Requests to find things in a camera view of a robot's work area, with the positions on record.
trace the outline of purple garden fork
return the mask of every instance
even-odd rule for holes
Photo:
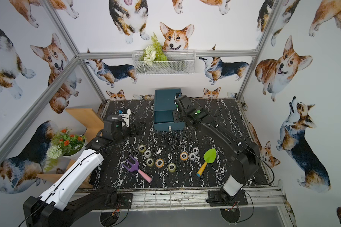
[[[131,166],[130,169],[127,166],[125,166],[124,164],[121,164],[121,165],[124,166],[125,169],[127,169],[129,172],[133,172],[133,171],[137,170],[138,173],[140,173],[140,175],[142,175],[142,177],[144,177],[144,179],[146,181],[148,181],[149,183],[152,182],[153,179],[139,169],[139,162],[135,158],[133,158],[132,156],[130,156],[130,157],[132,160],[135,161],[135,164],[132,164],[129,160],[126,160],[126,162],[129,163],[129,165]]]

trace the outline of white flower pot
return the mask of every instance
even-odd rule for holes
[[[70,156],[63,155],[63,157],[70,159],[70,160],[77,160],[82,155],[82,152],[86,149],[86,145],[87,145],[87,140],[85,139],[85,144],[83,145],[81,150],[79,150],[77,153],[70,155]]]

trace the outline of robotic arm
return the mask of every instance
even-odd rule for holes
[[[178,118],[202,135],[211,137],[224,152],[231,153],[232,166],[230,177],[221,189],[221,197],[226,204],[247,183],[260,166],[259,147],[255,143],[246,143],[219,125],[204,108],[195,106],[186,95],[176,94],[174,100]]]

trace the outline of dog tongue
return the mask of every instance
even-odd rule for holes
[[[125,4],[131,5],[133,3],[133,0],[124,0]]]

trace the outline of mesh grate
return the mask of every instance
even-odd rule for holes
[[[141,57],[143,51],[134,51],[132,60],[137,75],[175,75],[195,73],[195,50],[164,51],[169,61],[153,61],[145,64]]]

